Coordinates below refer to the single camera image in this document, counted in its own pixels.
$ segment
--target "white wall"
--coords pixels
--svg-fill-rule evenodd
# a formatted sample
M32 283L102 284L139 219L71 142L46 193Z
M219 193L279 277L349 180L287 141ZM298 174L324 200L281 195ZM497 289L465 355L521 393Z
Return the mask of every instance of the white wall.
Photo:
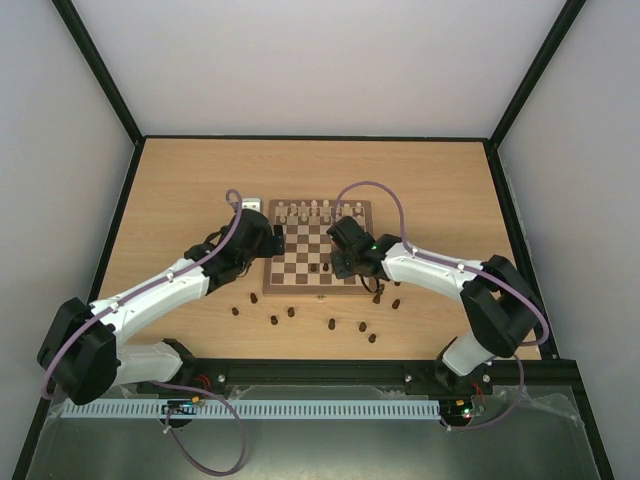
M489 136L564 0L76 0L145 134Z
M40 343L86 298L132 146L48 1L0 2L0 478L38 402Z
M501 148L560 352L638 478L640 3L587 2Z

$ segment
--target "chessboard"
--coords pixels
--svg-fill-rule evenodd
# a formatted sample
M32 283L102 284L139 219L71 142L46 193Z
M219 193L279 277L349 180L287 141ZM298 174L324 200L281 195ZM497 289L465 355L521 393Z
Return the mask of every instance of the chessboard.
M370 295L357 277L338 279L331 267L331 252L336 248L327 235L332 224L334 200L271 200L269 221L282 225L285 233L284 255L265 261L262 292L265 294ZM371 202L350 200L338 208L336 221L353 217L373 235ZM374 289L373 280L365 280Z

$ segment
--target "robotic arm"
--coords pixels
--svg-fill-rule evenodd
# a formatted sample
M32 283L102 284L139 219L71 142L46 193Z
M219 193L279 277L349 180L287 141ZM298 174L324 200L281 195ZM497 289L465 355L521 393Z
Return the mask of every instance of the robotic arm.
M260 200L245 199L242 207L232 237L214 257L200 262L214 250L216 237L220 236L220 242L225 239L229 227L209 235L171 267L132 289L89 305L74 298L60 307L38 353L38 363L45 369L74 332L90 318L111 309L73 343L53 371L52 378L74 403L89 403L112 385L174 378L183 356L189 355L181 351L180 344L126 342L174 308L234 281L248 271L254 259L284 254L282 226L272 231L259 211Z
M394 235L385 234L376 241L351 217L341 218L327 233L339 248L331 254L338 278L355 274L409 282L462 303L471 331L455 338L438 356L446 367L441 369L438 381L445 386L493 357L511 357L537 322L518 299L466 270L471 267L490 273L540 309L540 299L504 257L494 255L488 262L479 262L418 248L409 251Z

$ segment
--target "wooden table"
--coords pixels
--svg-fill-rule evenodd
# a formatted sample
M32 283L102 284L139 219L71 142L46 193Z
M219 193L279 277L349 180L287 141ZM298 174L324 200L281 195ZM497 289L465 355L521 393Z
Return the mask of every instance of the wooden table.
M334 198L365 179L400 196L414 244L467 259L511 256L481 143L149 139L100 295L158 273L226 225L228 188L268 205L281 197ZM385 192L361 187L345 198L371 200L376 236L398 234L398 213ZM460 304L408 284L388 285L379 305L364 295L263 296L263 262L246 278L156 320L133 343L174 337L196 356L216 358L432 359L469 329ZM259 296L255 305L251 293ZM393 310L396 298L401 306ZM290 306L294 318L286 315ZM269 320L274 314L277 326ZM362 321L366 333L358 330ZM536 349L520 350L523 358L540 358Z

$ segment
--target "wire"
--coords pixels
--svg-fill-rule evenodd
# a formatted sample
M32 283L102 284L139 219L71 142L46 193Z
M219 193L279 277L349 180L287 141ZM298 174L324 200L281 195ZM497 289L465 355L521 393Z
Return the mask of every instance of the wire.
M513 358L515 358L516 363L518 364L518 370L520 371L520 382L518 384L518 391L516 392L516 398L514 398L513 402L511 402L511 405L509 405L509 407L507 407L507 409L504 412L502 412L498 417L494 418L493 420L489 420L486 423L481 423L480 425L467 425L466 427L452 427L447 423L447 421L444 418L440 418L440 423L445 427L447 427L447 431L454 430L456 432L466 432L468 430L479 430L481 428L496 425L501 421L503 421L505 418L507 418L507 416L509 416L509 414L513 411L513 409L516 408L518 403L520 403L520 400L522 399L522 392L524 392L524 367L522 365L522 361L520 360L520 357L514 354Z
M371 288L369 288L369 285L367 285L367 282L364 281L364 277L360 275L360 283L362 283L362 286L364 287L364 289L369 293L377 294L380 291L380 280L378 280L377 278L374 278L374 280L376 281L376 289L371 290Z
M191 465L193 465L195 468L197 468L198 470L200 470L202 473L204 473L206 475L210 475L212 477L226 477L228 475L233 475L234 473L238 472L242 468L242 463L244 462L244 457L245 457L245 454L247 453L247 430L245 428L244 423L240 419L240 415L238 415L238 412L236 411L236 409L233 408L233 405L231 405L229 402L227 402L220 395L216 395L215 393L208 392L207 390L203 390L201 388L186 387L186 386L183 386L183 385L172 385L170 383L163 383L163 382L150 382L150 383L153 383L154 385L157 385L158 387L162 387L162 388L169 388L169 389L172 389L172 390L180 390L180 391L183 391L183 392L198 393L200 395L205 395L205 396L207 396L209 398L212 398L212 399L217 400L218 402L222 403L222 405L224 405L227 408L229 413L231 413L231 415L233 415L233 418L235 418L236 422L238 423L238 426L240 427L240 432L242 434L242 449L240 450L240 456L238 457L238 461L236 462L236 464L233 467L231 467L229 470L224 471L224 472L220 472L218 470L211 470L210 468L207 468L204 465L202 465L195 458L193 458L189 454L189 452L187 452L187 450L184 448L184 445L182 445L182 443L178 439L178 436L175 434L175 432L171 428L171 424L170 424L171 415L176 411L176 409L170 409L169 412L167 412L167 416L164 419L164 424L166 426L165 433L169 433L169 435L171 435L171 437L173 438L174 442L176 442L176 445L178 445L178 448L180 449L180 453L182 453L184 458Z
M242 196L240 195L240 193L237 190L234 190L234 189L229 189L227 191L227 193L226 193L227 202L231 201L231 195L234 195L236 197L237 205L242 205ZM236 228L238 228L238 224L240 223L241 212L242 212L242 208L238 208L237 211L236 211L236 214L234 216L233 222L231 224L231 228L229 229L228 232L226 232L225 237L211 251L211 253L209 253L208 255L206 255L204 257L202 257L197 262L194 262L191 265L187 265L186 267L184 267L184 268L178 270L177 272L175 272L174 275L173 275L174 280L177 277L179 277L181 275L184 275L185 273L190 272L194 268L197 268L200 265L202 265L203 263L211 260L213 257L215 257L218 254L218 252L220 252L220 250L222 250L225 247L225 245L229 242L229 240L231 240L231 237L235 233ZM127 302L129 302L132 299L136 298L138 295L142 295L143 293L151 290L152 288L155 288L158 285L162 285L163 283L166 283L166 282L169 282L169 278L166 277L166 276L163 276L161 278L158 278L158 279L154 280L153 282L149 282L149 283L147 283L145 285L142 285L140 288L135 289L133 292L129 293L128 295L125 295L123 298L118 300L117 301L118 307L121 307L121 306L125 305ZM51 363L47 367L47 370L46 370L46 372L44 374L44 379L42 380L42 384L40 385L40 395L42 396L42 398L44 398L46 400L53 400L54 395L50 394L47 391L47 385L49 384L49 380L51 380L51 376L53 375L53 372L55 371L56 367L60 363L60 360L62 360L62 357L65 356L65 354L69 351L71 346L87 330L89 330L92 326L94 326L96 323L98 323L98 321L100 321L101 319L106 317L108 314L113 313L113 312L114 312L113 308L107 307L104 310L102 310L101 312L95 314L92 318L88 319L85 322L84 325L82 325L75 332L73 332L73 334L69 337L69 339L62 345L62 347L60 347L60 350L58 350L58 352L55 354L55 356L51 360Z
M338 212L338 208L340 207L340 199L342 198L342 196L347 193L349 190L356 188L356 187L360 187L363 185L371 185L374 187L378 187L381 188L382 190L384 190L385 192L387 192L389 195L391 195L391 198L393 198L393 201L396 203L396 206L398 207L398 214L400 216L400 235L402 237L402 244L404 245L404 248L407 249L407 251L412 252L413 255L415 255L418 258L422 258L423 260L427 260L429 262L433 262L433 263L437 263L440 265L444 265L445 267L449 267L449 268L456 268L458 269L460 267L460 262L457 261L450 261L450 260L445 260L443 258L439 258L436 257L434 255L429 255L427 253L424 252L420 252L418 251L418 249L416 247L414 247L413 245L411 245L409 243L409 241L407 240L407 235L406 235L406 231L405 231L405 225L404 225L404 209L402 208L402 204L400 203L400 199L398 198L398 196L393 193L393 190L391 190L389 187L387 187L386 185L383 185L382 183L378 183L378 182L372 182L372 181L368 181L365 180L363 182L356 182L353 183L347 187L345 187L339 194L338 197L336 198L336 203L335 203L335 210L333 212L333 222L335 223L335 219L336 219L336 215ZM520 292L518 292L515 288L513 288L511 285L503 282L502 280L500 280L499 278L495 277L494 275L491 275L490 273L487 273L483 270L468 266L468 265L463 265L464 270L471 272L477 276L480 276L486 280L489 280L491 283L497 285L499 288L501 288L502 290L506 291L507 293L511 294L512 296L514 296L515 298L517 298L520 302L522 302L524 304L524 306L526 306L529 310L531 310L531 312L535 315L535 317L538 319L538 321L540 322L540 326L542 327L542 335L540 336L539 339L537 340L533 340L530 342L522 342L520 345L522 346L533 346L533 345L541 345L544 342L547 341L547 339L549 338L549 323L547 322L547 320L544 318L544 315L542 314L542 312L538 309L538 307L536 307L528 298L526 298L524 295L522 295Z

